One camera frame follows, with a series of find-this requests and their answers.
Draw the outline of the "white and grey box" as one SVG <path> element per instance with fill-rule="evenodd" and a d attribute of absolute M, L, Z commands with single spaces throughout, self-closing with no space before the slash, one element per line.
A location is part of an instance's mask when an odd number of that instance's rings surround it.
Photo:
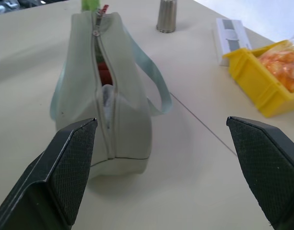
<path fill-rule="evenodd" d="M 240 48 L 252 49 L 245 27 L 241 20 L 217 18 L 212 28 L 216 55 L 220 66 L 228 66 L 224 55 Z"/>

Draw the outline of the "green object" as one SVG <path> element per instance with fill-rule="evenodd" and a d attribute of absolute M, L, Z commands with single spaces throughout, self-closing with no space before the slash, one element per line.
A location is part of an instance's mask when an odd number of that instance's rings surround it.
<path fill-rule="evenodd" d="M 100 7 L 100 0 L 81 0 L 81 11 L 95 11 Z"/>

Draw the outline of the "bag of orange pieces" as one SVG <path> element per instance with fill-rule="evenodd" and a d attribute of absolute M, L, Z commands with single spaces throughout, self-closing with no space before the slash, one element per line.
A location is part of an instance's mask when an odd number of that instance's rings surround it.
<path fill-rule="evenodd" d="M 294 93 L 294 36 L 258 57 L 262 65 L 291 93 Z"/>

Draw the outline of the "yellow plastic bin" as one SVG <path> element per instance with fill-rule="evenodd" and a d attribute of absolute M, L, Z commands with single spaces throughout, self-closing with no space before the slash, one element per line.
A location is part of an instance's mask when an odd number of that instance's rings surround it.
<path fill-rule="evenodd" d="M 283 41 L 253 50 L 240 48 L 224 55 L 229 61 L 231 77 L 265 117 L 294 110 L 294 93 L 289 92 L 258 59 Z"/>

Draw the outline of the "light grey zipper bag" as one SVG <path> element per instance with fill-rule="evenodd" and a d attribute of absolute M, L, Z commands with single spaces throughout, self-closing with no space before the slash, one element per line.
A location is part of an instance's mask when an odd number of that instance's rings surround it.
<path fill-rule="evenodd" d="M 152 151 L 151 117 L 171 107 L 159 69 L 118 13 L 97 10 L 72 16 L 50 116 L 56 129 L 97 119 L 90 178 L 144 172 Z"/>

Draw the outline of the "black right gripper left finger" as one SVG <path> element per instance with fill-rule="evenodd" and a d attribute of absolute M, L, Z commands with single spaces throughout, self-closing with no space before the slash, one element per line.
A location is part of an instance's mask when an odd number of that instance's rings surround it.
<path fill-rule="evenodd" d="M 87 185 L 95 118 L 60 129 L 0 205 L 0 230 L 71 230 Z"/>

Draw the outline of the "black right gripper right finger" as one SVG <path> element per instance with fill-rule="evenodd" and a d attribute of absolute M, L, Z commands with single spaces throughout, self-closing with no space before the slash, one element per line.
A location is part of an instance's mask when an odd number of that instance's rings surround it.
<path fill-rule="evenodd" d="M 230 116 L 244 178 L 274 230 L 294 230 L 294 143 L 277 127 Z"/>

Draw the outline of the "stainless steel cup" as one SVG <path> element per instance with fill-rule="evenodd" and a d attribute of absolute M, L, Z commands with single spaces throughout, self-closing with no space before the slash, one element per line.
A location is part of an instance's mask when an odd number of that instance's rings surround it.
<path fill-rule="evenodd" d="M 172 33 L 176 29 L 177 0 L 161 0 L 156 29 L 161 33 Z"/>

